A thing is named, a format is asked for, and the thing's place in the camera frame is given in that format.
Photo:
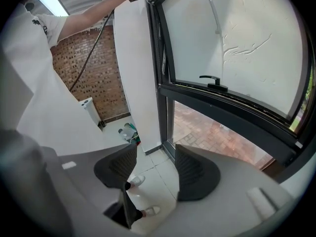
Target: black baseboard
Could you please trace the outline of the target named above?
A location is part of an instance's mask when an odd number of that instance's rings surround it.
[[[159,145],[158,147],[155,147],[153,149],[150,149],[150,150],[146,151],[145,155],[150,155],[151,153],[156,152],[160,148],[162,148],[162,145]]]
[[[110,123],[112,121],[115,121],[115,120],[118,120],[118,119],[122,119],[122,118],[125,118],[125,117],[128,117],[128,116],[131,116],[130,113],[123,113],[123,114],[117,115],[117,116],[112,117],[112,118],[104,119],[103,121],[105,123]]]

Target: t-shirt sleeve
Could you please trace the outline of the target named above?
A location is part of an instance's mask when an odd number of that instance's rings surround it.
[[[51,48],[58,44],[58,37],[60,35],[61,30],[64,27],[67,16],[65,17],[57,17],[51,15],[36,15],[39,18],[40,24],[43,26],[45,31],[48,45]]]

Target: sneaker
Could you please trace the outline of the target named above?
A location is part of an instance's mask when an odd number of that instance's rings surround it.
[[[144,210],[146,212],[146,217],[152,217],[160,213],[160,207],[159,206],[152,206]]]
[[[144,176],[136,176],[129,183],[133,184],[135,187],[140,186],[145,181]]]

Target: black cable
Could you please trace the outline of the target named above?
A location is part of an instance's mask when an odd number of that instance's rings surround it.
[[[102,34],[103,30],[104,30],[104,27],[106,26],[106,24],[107,24],[109,18],[112,16],[113,13],[114,13],[114,10],[112,10],[112,12],[111,12],[110,15],[108,16],[107,20],[105,21],[104,25],[102,26],[101,31],[100,31],[100,33],[99,33],[97,39],[95,40],[95,43],[94,43],[94,45],[93,45],[93,47],[92,47],[90,53],[88,54],[88,57],[87,57],[87,59],[86,59],[84,65],[83,65],[83,67],[82,67],[82,69],[81,69],[81,71],[80,71],[80,73],[79,73],[77,79],[75,80],[75,82],[73,83],[73,85],[72,85],[72,86],[70,87],[70,89],[69,89],[70,92],[73,90],[73,88],[75,87],[76,83],[79,81],[79,79],[80,79],[80,77],[81,77],[81,75],[82,75],[82,73],[83,73],[83,71],[84,71],[84,69],[85,69],[85,66],[87,65],[88,60],[89,60],[89,58],[90,58],[90,56],[91,56],[91,54],[92,54],[92,52],[93,52],[93,50],[94,50],[96,44],[97,44],[98,41],[99,41],[99,38],[100,38],[100,36],[101,36],[101,34]]]

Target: foot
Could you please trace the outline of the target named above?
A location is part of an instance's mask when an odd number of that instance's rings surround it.
[[[130,183],[130,189],[134,187],[140,186],[145,181],[144,176],[136,176],[134,177],[129,183]]]
[[[158,213],[160,213],[160,207],[152,206],[152,207],[147,208],[146,210],[143,210],[142,213],[143,213],[143,217],[156,216]]]

